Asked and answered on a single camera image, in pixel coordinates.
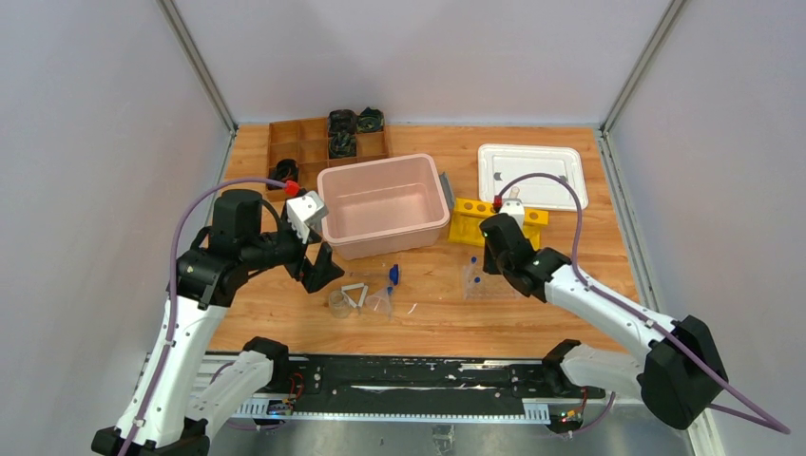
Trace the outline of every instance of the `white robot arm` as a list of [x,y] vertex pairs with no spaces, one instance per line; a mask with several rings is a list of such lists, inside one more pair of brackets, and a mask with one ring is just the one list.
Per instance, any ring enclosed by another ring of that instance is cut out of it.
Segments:
[[[256,337],[200,396],[190,397],[210,339],[236,291],[249,278],[282,265],[313,293],[344,274],[332,262],[333,251],[326,243],[316,263],[305,256],[309,243],[321,240],[311,227],[326,214],[316,192],[288,199],[282,217],[276,217],[275,233],[260,232],[265,204],[262,195],[251,190],[228,190],[216,199],[212,225],[202,229],[190,250],[177,260],[173,340],[166,341],[171,324],[168,300],[143,378],[117,424],[96,433],[93,451],[127,456],[207,454],[212,438],[244,400],[256,390],[286,380],[288,348]],[[205,238],[208,243],[202,247]],[[169,355],[161,363],[163,351]],[[144,401],[147,408],[141,414]]]
[[[544,364],[555,367],[568,388],[598,387],[641,398],[672,428],[688,428],[722,387],[694,366],[659,328],[674,334],[727,380],[708,327],[692,316],[675,321],[639,306],[553,249],[535,251],[522,232],[523,214],[518,199],[504,199],[499,214],[481,223],[485,272],[501,274],[521,294],[580,316],[629,352],[599,351],[567,340],[546,356]],[[616,305],[616,299],[622,305]]]

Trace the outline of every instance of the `black object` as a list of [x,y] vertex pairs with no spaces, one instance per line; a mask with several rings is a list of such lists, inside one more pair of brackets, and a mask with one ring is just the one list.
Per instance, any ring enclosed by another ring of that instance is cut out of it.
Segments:
[[[724,381],[728,381],[720,353],[708,326],[694,316],[687,316],[672,335],[691,349]],[[661,421],[675,429],[686,429],[722,391],[717,382],[664,339],[646,356],[639,375],[641,398]]]
[[[546,284],[555,271],[570,264],[570,259],[550,248],[535,252],[515,219],[507,214],[487,218],[479,228],[485,239],[484,271],[501,274],[522,295],[546,302]],[[689,315],[677,324],[672,335],[727,381],[719,351],[705,323]],[[566,341],[562,347],[555,348],[547,357],[549,365],[559,366],[562,357],[573,348],[573,342]],[[686,429],[722,387],[668,338],[653,340],[649,347],[651,351],[646,355],[644,371],[638,376],[643,402],[670,427]],[[567,379],[559,377],[557,382],[558,388],[568,388]]]
[[303,243],[291,225],[283,206],[275,233],[260,232],[263,198],[253,190],[227,190],[213,205],[213,222],[202,229],[197,240],[209,234],[208,246],[194,241],[177,260],[177,291],[199,301],[200,307],[229,307],[235,293],[249,278],[277,267],[286,268],[291,278],[301,281],[308,293],[319,291],[331,280],[344,275],[333,263],[331,248],[322,244],[317,262],[305,255],[308,245],[321,241],[318,235]]
[[328,138],[337,133],[350,133],[357,131],[358,117],[351,109],[337,109],[328,114]]
[[340,131],[328,139],[328,156],[331,159],[346,159],[357,155],[355,135]]
[[269,381],[268,388],[276,388],[288,378],[291,366],[288,360],[288,346],[265,337],[254,337],[243,345],[243,351],[263,353],[267,359],[274,361],[272,378]]
[[383,112],[380,109],[367,107],[358,114],[358,133],[383,131],[383,124]]
[[563,417],[551,415],[549,417],[551,419],[551,424],[546,425],[546,429],[554,432],[555,434],[566,434],[573,430],[578,430],[582,427],[582,420],[579,419],[566,419],[563,421]]
[[580,344],[581,343],[579,340],[566,339],[557,344],[557,347],[551,349],[546,357],[543,358],[543,364],[547,369],[548,386],[555,394],[564,394],[569,390],[578,390],[579,387],[587,386],[577,386],[572,384],[571,381],[568,380],[568,377],[566,377],[563,369],[560,367],[560,365],[563,363],[563,360],[566,359],[568,352]]
[[496,214],[479,226],[484,236],[484,272],[503,275],[521,295],[546,302],[546,284],[570,258],[549,247],[535,252],[514,218]]
[[[278,161],[275,169],[271,174],[269,174],[269,179],[280,182],[299,182],[299,167],[297,166],[297,161],[294,159],[284,159]],[[279,187],[270,185],[268,183],[266,184],[266,188],[269,190],[279,190]]]
[[[200,456],[206,455],[210,450],[210,438],[204,435],[207,420],[193,421],[184,419],[182,437],[171,445],[155,448],[152,440],[145,445],[132,443],[126,456]],[[107,427],[95,433],[90,449],[94,453],[106,456],[116,456],[124,444],[124,437],[115,427]]]

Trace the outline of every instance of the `white tray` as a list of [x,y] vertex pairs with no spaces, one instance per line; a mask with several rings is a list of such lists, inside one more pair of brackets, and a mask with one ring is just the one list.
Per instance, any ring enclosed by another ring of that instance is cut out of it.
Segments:
[[[570,147],[541,145],[483,144],[479,147],[479,199],[492,202],[495,195],[513,179],[528,173],[565,176],[577,193],[582,208],[587,207],[585,176],[579,152]],[[532,178],[516,184],[518,198],[527,207],[576,211],[574,200],[559,183]]]

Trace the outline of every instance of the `purple cable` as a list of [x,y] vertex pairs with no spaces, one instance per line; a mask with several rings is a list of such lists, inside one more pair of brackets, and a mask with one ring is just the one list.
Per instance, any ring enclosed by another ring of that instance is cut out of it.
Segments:
[[570,430],[569,432],[563,432],[562,434],[538,435],[537,438],[538,439],[555,439],[555,438],[556,439],[562,439],[562,438],[568,437],[569,439],[572,439],[572,438],[574,438],[575,435],[584,434],[584,433],[586,433],[589,430],[593,429],[595,426],[597,426],[599,423],[602,422],[602,420],[605,418],[605,415],[607,415],[607,413],[610,411],[610,409],[613,408],[613,404],[615,402],[616,402],[616,393],[611,392],[610,393],[610,400],[607,401],[607,405],[604,406],[604,410],[602,410],[602,413],[600,413],[599,416],[597,416],[596,419],[593,420],[589,425],[584,426],[584,427],[580,427],[577,430]]
[[[137,414],[134,416],[135,420],[144,420],[145,419],[145,412],[148,410],[148,406],[151,403],[151,397],[154,395],[154,390],[156,389],[157,385],[160,383],[160,377],[163,376],[163,370],[165,369],[165,363],[168,361],[168,353],[171,349],[171,344],[174,340],[174,332],[176,331],[176,320],[177,320],[177,251],[179,250],[179,237],[182,234],[182,228],[184,223],[190,217],[190,213],[196,209],[196,206],[199,205],[205,198],[209,197],[210,195],[218,192],[224,187],[228,187],[230,185],[235,185],[238,183],[267,183],[269,185],[274,185],[276,187],[285,188],[285,182],[280,182],[279,180],[273,179],[266,179],[266,178],[240,178],[240,179],[232,179],[222,182],[216,185],[209,190],[203,192],[198,198],[194,199],[193,202],[187,206],[187,209],[184,210],[184,213],[179,217],[179,222],[177,223],[176,230],[174,230],[174,237],[171,240],[171,264],[170,264],[170,276],[168,279],[168,295],[170,297],[170,310],[168,311],[168,328],[165,332],[165,345],[163,345],[163,349],[160,351],[160,358],[157,360],[157,366],[154,368],[154,374],[151,376],[151,381],[148,382],[148,386],[145,388],[145,394],[143,394],[143,401],[140,403],[140,408],[137,410]],[[124,444],[121,446],[120,451],[118,451],[118,456],[125,456],[128,448],[131,446],[131,443],[134,441],[134,438],[137,436],[137,427],[132,426],[126,435],[124,440]]]
[[[592,291],[596,295],[599,295],[599,296],[603,297],[604,299],[607,299],[608,301],[612,302],[613,304],[619,306],[620,308],[624,309],[629,314],[632,314],[633,316],[635,316],[636,318],[638,318],[642,322],[644,322],[644,323],[649,322],[650,321],[649,317],[644,315],[642,312],[639,312],[639,311],[633,309],[632,307],[628,306],[626,303],[621,301],[617,296],[609,294],[608,292],[606,292],[606,291],[604,291],[602,289],[599,289],[596,286],[589,285],[588,282],[587,282],[587,279],[585,279],[585,277],[583,276],[582,272],[579,270],[578,250],[579,250],[580,235],[582,234],[582,204],[580,203],[579,197],[577,197],[576,192],[574,192],[574,189],[571,188],[571,186],[568,185],[567,182],[565,182],[564,180],[558,178],[557,176],[554,176],[554,175],[551,175],[551,174],[546,174],[546,173],[525,174],[525,175],[523,175],[523,176],[521,176],[519,178],[516,178],[515,180],[511,181],[507,185],[505,185],[504,188],[501,190],[501,192],[498,194],[498,196],[502,198],[504,196],[504,194],[507,192],[507,190],[509,190],[512,185],[514,185],[514,184],[516,184],[516,183],[518,183],[520,181],[530,179],[530,178],[546,178],[546,179],[550,179],[552,181],[555,181],[555,182],[559,183],[560,185],[563,185],[566,188],[566,190],[568,191],[568,193],[571,194],[571,197],[574,199],[574,205],[576,206],[576,210],[577,210],[577,228],[576,228],[576,232],[574,233],[574,242],[573,242],[573,245],[571,246],[571,268],[574,271],[574,275],[577,276],[579,281],[581,283],[583,283],[590,291]],[[733,415],[733,416],[736,416],[738,418],[742,418],[744,420],[750,421],[750,422],[755,423],[757,425],[764,426],[765,428],[769,428],[769,429],[778,431],[778,432],[780,432],[782,434],[787,434],[788,435],[788,434],[792,433],[792,430],[789,429],[786,425],[781,423],[778,419],[776,419],[773,415],[768,413],[766,410],[764,410],[763,408],[761,408],[758,405],[756,405],[747,396],[745,396],[744,394],[739,392],[738,389],[736,389],[733,386],[731,386],[722,377],[720,377],[716,372],[714,372],[713,369],[709,368],[708,365],[706,365],[705,362],[702,361],[699,356],[697,356],[693,351],[691,351],[691,349],[686,347],[677,337],[672,335],[671,332],[667,331],[666,328],[662,327],[661,325],[659,325],[658,323],[656,323],[654,321],[651,323],[650,328],[653,329],[653,330],[656,330],[659,333],[661,333],[663,335],[663,337],[667,338],[672,344],[674,344],[674,346],[677,347],[678,350],[680,350],[683,354],[688,356],[688,358],[691,359],[691,361],[693,361],[694,364],[697,365],[697,367],[699,367],[703,372],[705,372],[709,377],[711,377],[712,380],[717,382],[717,384],[720,387],[722,387],[724,390],[728,391],[733,397],[737,398],[742,404],[744,404],[744,406],[746,406],[747,408],[749,408],[750,410],[755,412],[760,418],[754,417],[752,415],[748,415],[747,413],[744,413],[744,412],[741,412],[741,411],[738,411],[738,410],[734,410],[732,408],[728,408],[728,407],[724,407],[724,406],[718,406],[718,405],[715,405],[715,404],[711,404],[710,406],[708,406],[710,409],[713,409],[713,410],[716,410],[716,411],[721,411],[723,413],[727,413],[729,415]]]

